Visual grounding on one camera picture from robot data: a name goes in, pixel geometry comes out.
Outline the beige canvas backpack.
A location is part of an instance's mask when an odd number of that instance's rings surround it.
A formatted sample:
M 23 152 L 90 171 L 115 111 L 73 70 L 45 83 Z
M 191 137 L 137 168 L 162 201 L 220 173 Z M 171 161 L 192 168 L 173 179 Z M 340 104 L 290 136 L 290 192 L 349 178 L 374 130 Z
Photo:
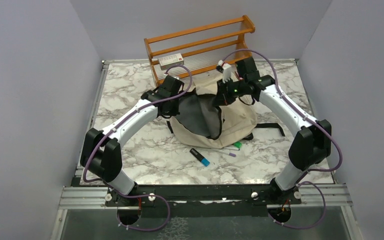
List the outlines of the beige canvas backpack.
M 194 76 L 191 88 L 179 99 L 179 113 L 166 123 L 170 132 L 184 145 L 221 149 L 240 141 L 253 139 L 254 129 L 276 129 L 283 137 L 283 128 L 276 122 L 258 123 L 254 99 L 238 98 L 227 106 L 214 106 L 217 74 Z

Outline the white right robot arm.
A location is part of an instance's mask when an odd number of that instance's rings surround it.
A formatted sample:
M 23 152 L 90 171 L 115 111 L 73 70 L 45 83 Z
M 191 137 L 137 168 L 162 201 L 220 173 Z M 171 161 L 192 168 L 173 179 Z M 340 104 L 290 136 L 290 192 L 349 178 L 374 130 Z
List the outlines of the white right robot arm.
M 217 81 L 215 106 L 227 106 L 237 98 L 250 95 L 268 107 L 288 128 L 294 139 L 288 150 L 289 161 L 270 182 L 269 199 L 280 204 L 289 196 L 305 172 L 331 154 L 328 135 L 332 126 L 327 120 L 317 120 L 294 103 L 270 75 L 262 76 L 252 57 L 235 63 L 238 81 L 232 79 L 232 66 L 223 60 L 216 65 L 222 74 Z

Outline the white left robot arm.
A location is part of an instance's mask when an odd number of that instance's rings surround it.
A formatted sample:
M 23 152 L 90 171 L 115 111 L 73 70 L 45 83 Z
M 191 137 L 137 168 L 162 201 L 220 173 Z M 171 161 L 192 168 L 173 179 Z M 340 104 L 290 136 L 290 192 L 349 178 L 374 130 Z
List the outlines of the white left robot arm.
M 179 113 L 179 95 L 184 82 L 167 75 L 154 90 L 144 92 L 126 114 L 101 130 L 91 128 L 86 132 L 80 164 L 83 173 L 91 172 L 118 192 L 124 205 L 137 200 L 136 183 L 123 171 L 122 148 L 142 127 L 160 116 Z

